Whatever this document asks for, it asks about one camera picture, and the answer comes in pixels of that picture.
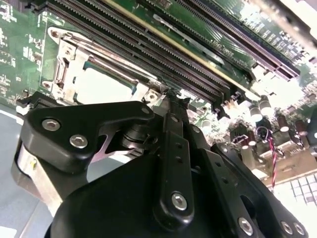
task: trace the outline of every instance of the screw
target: screw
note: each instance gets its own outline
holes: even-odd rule
[[[147,108],[142,108],[142,111],[143,111],[144,113],[146,113],[146,114],[149,114],[149,113],[150,113],[150,111],[149,111]]]
[[[171,116],[171,118],[174,122],[178,122],[178,119],[175,116]]]
[[[281,222],[281,225],[282,225],[283,229],[286,231],[286,233],[288,233],[290,235],[293,234],[292,228],[286,222]]]
[[[245,234],[247,234],[248,236],[252,236],[253,228],[247,219],[245,219],[244,217],[240,217],[238,219],[238,223],[240,228],[245,232]]]
[[[83,135],[73,135],[69,142],[78,149],[84,149],[88,145],[88,140]]]
[[[52,35],[54,38],[58,38],[58,37],[59,37],[57,31],[51,31],[51,35]]]
[[[298,225],[296,222],[294,222],[294,226],[299,234],[301,234],[302,236],[305,235],[305,231],[300,225]]]
[[[194,132],[196,132],[196,133],[199,133],[199,132],[200,132],[199,128],[196,127],[195,125],[193,125],[193,130],[194,130]]]
[[[60,129],[60,124],[58,121],[56,121],[54,119],[46,119],[46,120],[42,121],[42,127],[45,130],[57,131],[58,129]]]
[[[176,209],[184,211],[187,208],[186,199],[179,193],[173,193],[172,195],[172,203]]]

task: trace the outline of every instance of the capacitor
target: capacitor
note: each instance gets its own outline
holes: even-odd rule
[[[274,109],[271,107],[268,97],[265,95],[261,96],[261,100],[259,102],[259,108],[263,116],[271,117],[274,114]]]
[[[29,97],[29,95],[30,95],[29,90],[24,89],[24,90],[22,91],[22,96],[23,96],[23,98],[27,98],[27,97]]]
[[[203,120],[202,122],[202,131],[204,133],[210,133],[211,132],[211,121],[210,120]]]
[[[252,130],[248,130],[247,136],[248,136],[248,144],[250,146],[255,146],[257,142],[256,142],[256,137],[254,135],[254,132]]]
[[[248,140],[247,140],[247,139],[241,141],[241,148],[242,148],[243,150],[246,150],[246,149],[249,148],[249,144],[248,144]]]
[[[279,126],[279,130],[282,132],[287,132],[289,130],[289,127],[286,121],[286,117],[284,115],[278,115],[276,119]]]
[[[250,108],[250,114],[251,114],[251,119],[254,121],[254,122],[258,122],[258,121],[261,121],[262,120],[262,114],[261,114],[261,111],[259,109],[259,107],[257,105],[253,105],[251,106]]]
[[[303,120],[297,120],[295,122],[295,127],[300,136],[306,136],[308,134],[306,129],[306,124],[304,123]]]

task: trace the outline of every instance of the electronic component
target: electronic component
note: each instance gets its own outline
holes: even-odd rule
[[[257,144],[257,142],[256,142],[254,132],[252,130],[248,130],[247,136],[248,136],[248,144],[250,146],[255,146]]]
[[[203,120],[202,121],[202,131],[204,133],[209,133],[211,131],[211,121],[210,120]]]
[[[263,141],[267,142],[267,139],[272,137],[272,126],[267,118],[263,118],[261,121],[256,123],[256,135]]]
[[[277,149],[277,156],[279,159],[293,156],[304,150],[300,139],[295,137],[292,131],[274,133],[274,143]],[[257,154],[264,159],[271,159],[272,153],[268,143],[262,141],[257,143]]]
[[[240,123],[230,131],[230,140],[233,144],[241,143],[248,139],[247,133],[247,127]]]
[[[249,148],[248,139],[241,141],[241,149],[246,150]]]
[[[306,123],[303,120],[297,120],[295,122],[295,128],[300,136],[306,136],[308,134]]]
[[[317,108],[314,109],[310,123],[307,126],[307,140],[311,148],[311,154],[317,157]]]
[[[265,95],[261,96],[259,108],[263,116],[271,117],[274,114],[274,110],[271,107],[271,104],[269,103],[267,96]]]
[[[250,107],[251,119],[254,122],[259,122],[262,120],[263,116],[261,114],[260,108],[258,105],[252,105]]]
[[[284,115],[278,115],[276,117],[276,120],[277,120],[280,131],[287,132],[289,130],[288,123]]]

